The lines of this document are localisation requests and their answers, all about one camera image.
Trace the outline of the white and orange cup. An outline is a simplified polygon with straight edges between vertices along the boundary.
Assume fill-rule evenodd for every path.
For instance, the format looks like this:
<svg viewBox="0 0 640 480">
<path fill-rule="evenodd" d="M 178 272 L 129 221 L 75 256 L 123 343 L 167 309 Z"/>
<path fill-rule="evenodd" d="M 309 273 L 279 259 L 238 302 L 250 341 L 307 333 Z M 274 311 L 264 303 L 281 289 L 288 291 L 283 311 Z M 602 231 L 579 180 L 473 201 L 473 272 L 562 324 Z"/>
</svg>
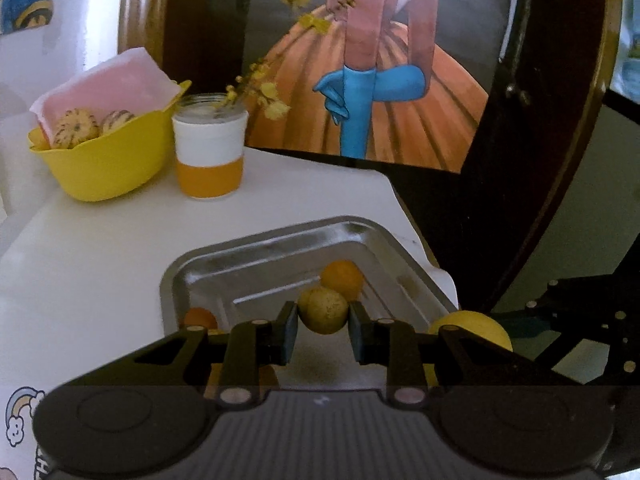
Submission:
<svg viewBox="0 0 640 480">
<path fill-rule="evenodd" d="M 235 192 L 243 177 L 248 111 L 222 94 L 184 96 L 172 115 L 177 179 L 197 200 Z"/>
</svg>

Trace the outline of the metal tray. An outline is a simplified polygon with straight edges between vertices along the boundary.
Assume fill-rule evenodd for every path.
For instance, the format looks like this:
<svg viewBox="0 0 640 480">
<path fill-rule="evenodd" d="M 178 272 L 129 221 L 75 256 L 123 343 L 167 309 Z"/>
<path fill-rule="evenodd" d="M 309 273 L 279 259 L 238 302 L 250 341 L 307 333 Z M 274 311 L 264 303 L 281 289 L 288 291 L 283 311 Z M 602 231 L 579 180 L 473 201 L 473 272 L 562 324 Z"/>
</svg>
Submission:
<svg viewBox="0 0 640 480">
<path fill-rule="evenodd" d="M 320 282 L 337 260 L 356 264 L 359 300 L 370 318 L 396 318 L 424 333 L 456 308 L 390 232 L 359 217 L 287 226 L 187 252 L 160 281 L 165 334 L 200 307 L 230 333 L 235 325 L 275 320 L 289 301 Z"/>
</svg>

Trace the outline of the wooden door frame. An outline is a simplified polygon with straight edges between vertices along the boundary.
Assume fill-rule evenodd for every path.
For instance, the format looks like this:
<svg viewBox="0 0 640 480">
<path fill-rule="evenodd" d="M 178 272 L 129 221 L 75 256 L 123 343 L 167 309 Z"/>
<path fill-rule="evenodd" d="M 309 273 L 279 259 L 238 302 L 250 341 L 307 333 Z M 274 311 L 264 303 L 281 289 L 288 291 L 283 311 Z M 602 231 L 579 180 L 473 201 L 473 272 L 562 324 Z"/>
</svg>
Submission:
<svg viewBox="0 0 640 480">
<path fill-rule="evenodd" d="M 168 0 L 120 0 L 119 53 L 144 47 L 158 66 L 163 65 L 167 3 Z"/>
</svg>

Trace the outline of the small orange kumquat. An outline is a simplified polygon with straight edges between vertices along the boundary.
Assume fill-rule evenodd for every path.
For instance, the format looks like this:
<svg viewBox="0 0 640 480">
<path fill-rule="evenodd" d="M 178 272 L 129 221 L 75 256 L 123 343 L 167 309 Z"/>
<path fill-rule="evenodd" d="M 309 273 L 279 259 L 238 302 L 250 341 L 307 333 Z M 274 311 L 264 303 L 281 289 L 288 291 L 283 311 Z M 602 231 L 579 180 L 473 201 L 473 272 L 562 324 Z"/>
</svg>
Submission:
<svg viewBox="0 0 640 480">
<path fill-rule="evenodd" d="M 186 327 L 201 326 L 206 328 L 206 330 L 216 330 L 218 328 L 218 321 L 216 316 L 209 310 L 195 307 L 186 311 L 182 325 Z"/>
</svg>

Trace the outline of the large orange kumquat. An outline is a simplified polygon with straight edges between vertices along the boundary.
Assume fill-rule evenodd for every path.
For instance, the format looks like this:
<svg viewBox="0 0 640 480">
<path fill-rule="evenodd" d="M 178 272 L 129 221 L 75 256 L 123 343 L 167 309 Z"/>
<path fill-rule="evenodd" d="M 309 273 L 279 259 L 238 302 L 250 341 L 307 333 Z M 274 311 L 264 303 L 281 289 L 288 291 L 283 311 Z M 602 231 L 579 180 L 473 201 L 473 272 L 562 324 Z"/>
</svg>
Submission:
<svg viewBox="0 0 640 480">
<path fill-rule="evenodd" d="M 335 260 L 322 269 L 320 284 L 335 290 L 347 301 L 356 301 L 363 290 L 364 275 L 352 260 Z"/>
</svg>

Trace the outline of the striped fruit in bowl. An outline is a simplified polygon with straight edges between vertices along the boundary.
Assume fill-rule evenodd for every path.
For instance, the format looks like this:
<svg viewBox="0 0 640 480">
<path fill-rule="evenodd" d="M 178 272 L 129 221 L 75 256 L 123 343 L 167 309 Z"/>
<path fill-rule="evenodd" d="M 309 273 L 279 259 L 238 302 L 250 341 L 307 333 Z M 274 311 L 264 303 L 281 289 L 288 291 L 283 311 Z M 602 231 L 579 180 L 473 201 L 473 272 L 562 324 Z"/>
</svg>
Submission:
<svg viewBox="0 0 640 480">
<path fill-rule="evenodd" d="M 77 145 L 97 138 L 100 128 L 88 110 L 73 108 L 66 110 L 65 114 L 56 122 L 52 148 L 76 148 Z"/>
<path fill-rule="evenodd" d="M 135 117 L 136 115 L 131 113 L 129 110 L 113 110 L 102 120 L 100 135 L 105 136 L 106 134 L 117 130 Z"/>
</svg>

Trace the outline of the small brown kiwi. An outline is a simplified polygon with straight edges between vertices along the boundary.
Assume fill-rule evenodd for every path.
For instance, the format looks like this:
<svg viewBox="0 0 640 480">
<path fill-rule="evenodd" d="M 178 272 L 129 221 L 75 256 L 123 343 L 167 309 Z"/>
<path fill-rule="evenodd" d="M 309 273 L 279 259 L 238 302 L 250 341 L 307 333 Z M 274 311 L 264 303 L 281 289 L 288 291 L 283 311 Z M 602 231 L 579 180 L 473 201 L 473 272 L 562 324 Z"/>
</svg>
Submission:
<svg viewBox="0 0 640 480">
<path fill-rule="evenodd" d="M 314 286 L 298 297 L 299 316 L 307 328 L 320 335 L 340 330 L 347 318 L 348 302 L 335 290 Z"/>
</svg>

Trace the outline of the girl poster painting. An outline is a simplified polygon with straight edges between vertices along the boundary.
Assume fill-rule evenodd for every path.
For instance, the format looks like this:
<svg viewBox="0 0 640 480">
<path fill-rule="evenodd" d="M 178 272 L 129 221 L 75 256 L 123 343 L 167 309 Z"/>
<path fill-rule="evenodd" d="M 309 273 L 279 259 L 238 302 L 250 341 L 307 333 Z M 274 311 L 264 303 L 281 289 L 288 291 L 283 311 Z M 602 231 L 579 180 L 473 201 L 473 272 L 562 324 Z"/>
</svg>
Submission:
<svg viewBox="0 0 640 480">
<path fill-rule="evenodd" d="M 459 172 L 502 53 L 511 0 L 246 0 L 252 148 Z"/>
</svg>

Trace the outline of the pink napkin in bowl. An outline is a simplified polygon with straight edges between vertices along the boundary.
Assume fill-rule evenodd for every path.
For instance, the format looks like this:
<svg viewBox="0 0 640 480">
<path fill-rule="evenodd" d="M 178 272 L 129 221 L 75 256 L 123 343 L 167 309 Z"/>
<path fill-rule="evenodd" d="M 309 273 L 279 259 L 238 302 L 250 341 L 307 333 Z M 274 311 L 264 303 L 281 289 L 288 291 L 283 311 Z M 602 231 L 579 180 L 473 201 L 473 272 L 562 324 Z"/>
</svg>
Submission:
<svg viewBox="0 0 640 480">
<path fill-rule="evenodd" d="M 54 127 L 68 110 L 88 110 L 98 122 L 113 110 L 141 115 L 164 110 L 181 90 L 149 52 L 138 47 L 73 76 L 36 99 L 29 110 L 52 145 Z"/>
</svg>

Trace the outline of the yellow lemon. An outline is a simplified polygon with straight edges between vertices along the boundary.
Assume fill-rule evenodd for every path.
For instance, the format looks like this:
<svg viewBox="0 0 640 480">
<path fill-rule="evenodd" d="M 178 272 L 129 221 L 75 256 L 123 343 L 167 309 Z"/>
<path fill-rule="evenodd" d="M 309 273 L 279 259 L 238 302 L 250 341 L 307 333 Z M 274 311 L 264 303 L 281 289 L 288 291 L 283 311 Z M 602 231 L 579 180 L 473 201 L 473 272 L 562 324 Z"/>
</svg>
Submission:
<svg viewBox="0 0 640 480">
<path fill-rule="evenodd" d="M 496 344 L 506 351 L 513 351 L 510 336 L 498 322 L 496 322 L 493 318 L 490 318 L 486 314 L 471 310 L 457 310 L 449 313 L 442 318 L 431 322 L 431 325 L 426 332 L 417 332 L 416 336 L 436 336 L 439 329 L 445 325 L 452 325 L 462 328 L 462 330 L 466 330 L 467 332 L 470 332 L 475 336 L 486 339 L 492 344 Z M 485 364 L 480 363 L 476 367 L 475 371 L 478 373 L 478 384 L 480 384 L 480 382 L 482 382 L 483 384 L 484 382 L 486 382 L 486 384 L 489 384 L 489 381 L 492 378 L 491 374 L 489 374 L 491 370 L 487 368 Z M 430 390 L 440 386 L 433 363 L 423 364 L 423 370 L 428 388 Z"/>
</svg>

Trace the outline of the yellow plastic bowl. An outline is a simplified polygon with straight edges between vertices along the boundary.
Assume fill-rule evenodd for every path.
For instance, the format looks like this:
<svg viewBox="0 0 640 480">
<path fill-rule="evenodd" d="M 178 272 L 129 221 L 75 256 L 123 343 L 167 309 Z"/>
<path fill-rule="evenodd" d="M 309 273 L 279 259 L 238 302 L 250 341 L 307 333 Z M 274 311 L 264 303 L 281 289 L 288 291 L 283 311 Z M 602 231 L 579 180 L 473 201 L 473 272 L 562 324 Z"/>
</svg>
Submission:
<svg viewBox="0 0 640 480">
<path fill-rule="evenodd" d="M 171 117 L 178 103 L 132 118 L 105 136 L 76 148 L 49 148 L 37 127 L 27 135 L 28 148 L 49 168 L 62 190 L 81 202 L 125 195 L 153 179 L 175 157 Z"/>
</svg>

